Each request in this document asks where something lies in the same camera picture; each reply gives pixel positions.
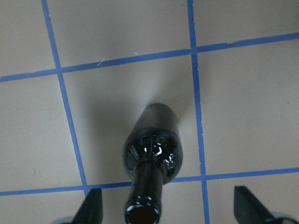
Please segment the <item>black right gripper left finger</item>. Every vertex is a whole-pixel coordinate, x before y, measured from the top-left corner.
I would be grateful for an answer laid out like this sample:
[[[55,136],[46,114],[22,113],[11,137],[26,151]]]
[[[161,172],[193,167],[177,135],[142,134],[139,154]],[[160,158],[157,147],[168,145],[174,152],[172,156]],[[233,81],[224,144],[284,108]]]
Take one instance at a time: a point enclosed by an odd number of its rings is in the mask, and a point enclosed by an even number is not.
[[[75,217],[73,224],[101,224],[103,220],[102,190],[91,189]]]

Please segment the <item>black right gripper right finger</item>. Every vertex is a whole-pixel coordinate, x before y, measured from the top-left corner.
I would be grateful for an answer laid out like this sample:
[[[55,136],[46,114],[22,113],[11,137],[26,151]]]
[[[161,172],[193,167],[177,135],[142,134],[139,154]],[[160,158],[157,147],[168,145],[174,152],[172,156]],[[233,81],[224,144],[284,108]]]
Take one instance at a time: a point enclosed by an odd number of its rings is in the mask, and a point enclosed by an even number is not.
[[[275,219],[246,186],[234,187],[234,216],[239,224],[266,224]]]

